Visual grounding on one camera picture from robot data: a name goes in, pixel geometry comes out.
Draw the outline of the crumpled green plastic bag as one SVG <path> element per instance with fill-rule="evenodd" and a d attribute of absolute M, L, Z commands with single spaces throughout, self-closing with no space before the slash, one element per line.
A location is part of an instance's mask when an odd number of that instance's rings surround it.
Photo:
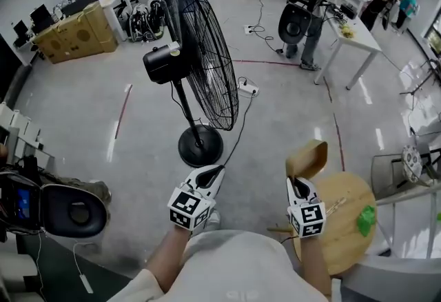
<path fill-rule="evenodd" d="M 376 224 L 376 209 L 371 206 L 365 206 L 359 214 L 356 225 L 359 233 L 363 237 L 367 237 L 371 231 L 371 227 Z"/>

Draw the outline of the round wooden table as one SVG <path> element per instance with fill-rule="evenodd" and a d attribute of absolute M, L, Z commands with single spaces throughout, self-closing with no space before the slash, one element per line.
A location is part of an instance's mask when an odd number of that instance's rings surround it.
<path fill-rule="evenodd" d="M 368 184 L 358 175 L 338 172 L 314 181 L 317 197 L 325 203 L 327 220 L 322 234 L 317 235 L 322 244 L 328 272 L 338 275 L 361 260 L 373 241 L 376 225 L 367 237 L 359 233 L 356 221 L 362 209 L 376 201 Z M 300 240 L 289 222 L 281 228 L 268 228 L 270 232 L 287 234 L 293 241 L 298 259 L 301 259 Z"/>

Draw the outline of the black computer monitor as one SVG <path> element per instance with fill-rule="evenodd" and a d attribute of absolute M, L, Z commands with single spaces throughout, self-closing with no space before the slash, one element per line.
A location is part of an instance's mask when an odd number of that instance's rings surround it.
<path fill-rule="evenodd" d="M 30 18 L 32 20 L 31 30 L 35 34 L 39 34 L 54 24 L 54 19 L 44 4 L 32 11 Z"/>

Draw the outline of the cardboard box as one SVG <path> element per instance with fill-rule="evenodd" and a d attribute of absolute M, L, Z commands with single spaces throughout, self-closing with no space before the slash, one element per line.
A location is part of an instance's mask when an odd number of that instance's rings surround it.
<path fill-rule="evenodd" d="M 114 52 L 118 47 L 118 42 L 108 23 L 101 4 L 98 1 L 90 3 L 83 9 L 83 13 L 88 20 L 97 41 L 101 44 L 103 51 Z"/>
<path fill-rule="evenodd" d="M 103 53 L 83 12 L 53 24 L 35 36 L 32 42 L 52 64 Z"/>

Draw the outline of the pile of backpack rigs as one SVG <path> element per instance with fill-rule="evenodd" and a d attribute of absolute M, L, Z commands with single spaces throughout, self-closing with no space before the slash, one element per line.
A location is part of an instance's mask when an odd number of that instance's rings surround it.
<path fill-rule="evenodd" d="M 163 37 L 165 15 L 161 0 L 136 3 L 130 10 L 118 8 L 116 15 L 130 42 L 155 41 Z"/>

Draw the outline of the person's white shirt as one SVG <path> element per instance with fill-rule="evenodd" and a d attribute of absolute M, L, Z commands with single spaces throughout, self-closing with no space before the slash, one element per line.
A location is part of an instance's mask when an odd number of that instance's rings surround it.
<path fill-rule="evenodd" d="M 293 269 L 281 243 L 253 232 L 198 234 L 180 269 L 169 290 L 143 269 L 108 302 L 328 302 Z"/>

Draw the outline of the person's left shoe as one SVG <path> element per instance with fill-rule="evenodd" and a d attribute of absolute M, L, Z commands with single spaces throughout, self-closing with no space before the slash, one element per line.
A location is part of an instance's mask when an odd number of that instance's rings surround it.
<path fill-rule="evenodd" d="M 218 210 L 213 209 L 210 216 L 205 222 L 204 231 L 215 231 L 221 227 L 221 214 Z"/>

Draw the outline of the black tripod stand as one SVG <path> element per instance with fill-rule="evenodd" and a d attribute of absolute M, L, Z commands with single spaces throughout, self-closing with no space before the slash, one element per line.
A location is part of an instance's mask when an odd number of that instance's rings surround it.
<path fill-rule="evenodd" d="M 425 64 L 429 65 L 429 71 L 427 72 L 427 76 L 412 90 L 408 92 L 401 92 L 400 95 L 410 94 L 414 96 L 417 91 L 419 91 L 422 86 L 431 78 L 435 77 L 435 79 L 441 80 L 441 62 L 439 59 L 428 59 L 425 61 L 422 66 Z"/>

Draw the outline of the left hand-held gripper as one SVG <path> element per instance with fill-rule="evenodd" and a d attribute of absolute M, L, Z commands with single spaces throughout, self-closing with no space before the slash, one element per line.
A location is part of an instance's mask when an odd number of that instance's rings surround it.
<path fill-rule="evenodd" d="M 174 188 L 167 207 L 170 221 L 193 232 L 209 217 L 225 176 L 225 166 L 206 165 L 193 170 L 185 183 Z"/>

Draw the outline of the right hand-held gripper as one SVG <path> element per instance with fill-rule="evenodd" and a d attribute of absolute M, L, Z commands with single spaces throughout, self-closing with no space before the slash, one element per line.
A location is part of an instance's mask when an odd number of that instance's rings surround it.
<path fill-rule="evenodd" d="M 304 177 L 287 177 L 287 212 L 289 222 L 299 238 L 323 233 L 327 220 L 325 203 L 317 197 L 314 184 Z"/>

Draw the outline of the person's right forearm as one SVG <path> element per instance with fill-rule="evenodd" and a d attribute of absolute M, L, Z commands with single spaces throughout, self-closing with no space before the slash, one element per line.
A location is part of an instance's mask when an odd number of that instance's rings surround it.
<path fill-rule="evenodd" d="M 302 273 L 304 280 L 331 301 L 331 277 L 318 236 L 300 240 Z"/>

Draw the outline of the chair with patterned cushion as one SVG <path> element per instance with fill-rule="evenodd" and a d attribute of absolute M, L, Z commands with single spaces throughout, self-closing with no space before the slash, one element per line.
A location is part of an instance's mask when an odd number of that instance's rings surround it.
<path fill-rule="evenodd" d="M 381 158 L 391 158 L 392 183 L 379 188 L 374 183 L 373 171 L 376 159 Z M 399 164 L 402 169 L 402 180 L 399 183 L 394 182 L 395 164 Z M 372 157 L 370 185 L 377 199 L 395 194 L 407 184 L 411 184 L 413 187 L 431 187 L 438 181 L 441 181 L 441 148 L 433 150 L 427 148 L 426 152 L 420 152 L 417 147 L 406 145 L 400 154 L 379 154 Z"/>

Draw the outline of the black standing fan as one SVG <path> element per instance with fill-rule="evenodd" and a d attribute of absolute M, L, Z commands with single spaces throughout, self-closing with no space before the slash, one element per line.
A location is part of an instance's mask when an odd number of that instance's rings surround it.
<path fill-rule="evenodd" d="M 178 153 L 193 168 L 223 153 L 222 131 L 234 128 L 239 98 L 234 64 L 208 0 L 161 0 L 171 42 L 143 57 L 150 80 L 170 84 L 189 126 Z"/>

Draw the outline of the white rectangular table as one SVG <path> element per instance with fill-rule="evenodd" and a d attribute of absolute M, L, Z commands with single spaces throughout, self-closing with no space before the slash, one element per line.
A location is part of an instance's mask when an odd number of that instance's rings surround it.
<path fill-rule="evenodd" d="M 346 85 L 346 89 L 350 90 L 355 86 L 359 78 L 365 73 L 366 69 L 371 65 L 375 57 L 382 52 L 382 49 L 380 48 L 370 31 L 368 31 L 364 23 L 361 22 L 358 16 L 356 16 L 355 19 L 348 20 L 347 22 L 349 24 L 349 27 L 353 30 L 353 37 L 351 38 L 344 37 L 338 24 L 338 20 L 337 18 L 335 18 L 335 16 L 332 15 L 332 13 L 327 12 L 326 17 L 327 22 L 331 26 L 331 29 L 336 36 L 336 47 L 331 53 L 326 64 L 318 71 L 318 74 L 314 79 L 314 84 L 320 84 L 321 79 L 325 76 L 326 72 L 331 67 L 334 59 L 340 52 L 341 47 L 343 45 L 348 45 L 353 48 L 359 48 L 369 53 L 363 64 L 354 74 L 352 80 Z"/>

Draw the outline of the square wooden tray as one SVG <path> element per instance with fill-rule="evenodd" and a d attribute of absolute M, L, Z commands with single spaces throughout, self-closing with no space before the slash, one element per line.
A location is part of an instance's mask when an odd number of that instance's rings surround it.
<path fill-rule="evenodd" d="M 285 161 L 287 177 L 312 179 L 325 168 L 328 157 L 328 143 L 312 139 Z"/>

